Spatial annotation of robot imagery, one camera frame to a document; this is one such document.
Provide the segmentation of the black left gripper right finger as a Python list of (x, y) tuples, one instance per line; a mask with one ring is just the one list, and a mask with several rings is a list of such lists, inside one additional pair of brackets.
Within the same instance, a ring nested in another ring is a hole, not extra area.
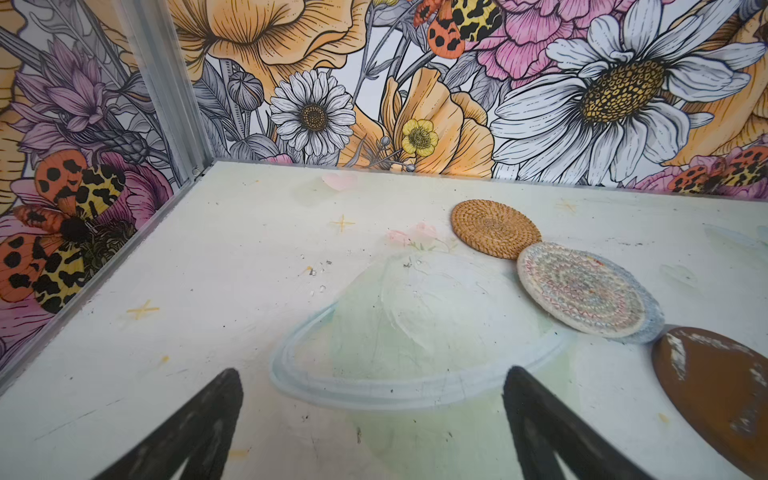
[(561, 463), (579, 479), (648, 479), (521, 366), (512, 367), (503, 403), (526, 479), (563, 479)]

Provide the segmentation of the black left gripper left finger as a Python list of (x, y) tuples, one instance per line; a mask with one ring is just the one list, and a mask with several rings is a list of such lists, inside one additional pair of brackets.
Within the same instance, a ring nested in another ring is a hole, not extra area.
[(220, 479), (243, 404), (239, 372), (227, 368), (98, 479)]

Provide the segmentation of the grey-blue braided rope coaster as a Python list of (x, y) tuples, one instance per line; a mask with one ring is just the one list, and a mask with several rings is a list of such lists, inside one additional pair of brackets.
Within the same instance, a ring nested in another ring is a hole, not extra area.
[(645, 310), (645, 320), (637, 332), (619, 338), (612, 338), (612, 341), (624, 344), (647, 344), (654, 341), (665, 327), (664, 313), (658, 301), (629, 271), (599, 255), (595, 255), (594, 258), (607, 265), (637, 291)]

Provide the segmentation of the scratched dark brown wooden coaster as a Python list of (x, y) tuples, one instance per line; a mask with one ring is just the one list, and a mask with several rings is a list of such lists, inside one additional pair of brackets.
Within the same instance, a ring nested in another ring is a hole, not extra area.
[(752, 479), (767, 477), (767, 358), (724, 335), (675, 327), (653, 344), (664, 392), (690, 426)]

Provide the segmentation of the round woven rattan coaster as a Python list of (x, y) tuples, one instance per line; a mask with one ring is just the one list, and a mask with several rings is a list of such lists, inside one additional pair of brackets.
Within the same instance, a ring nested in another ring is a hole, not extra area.
[(466, 200), (450, 215), (455, 235), (467, 246), (495, 258), (516, 260), (542, 241), (536, 225), (518, 210), (492, 200)]

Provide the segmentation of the aluminium corner post left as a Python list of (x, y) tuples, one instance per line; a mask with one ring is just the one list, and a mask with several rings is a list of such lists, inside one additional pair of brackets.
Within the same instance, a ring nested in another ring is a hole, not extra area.
[(165, 1), (120, 1), (121, 22), (156, 107), (178, 185), (193, 183), (214, 160)]

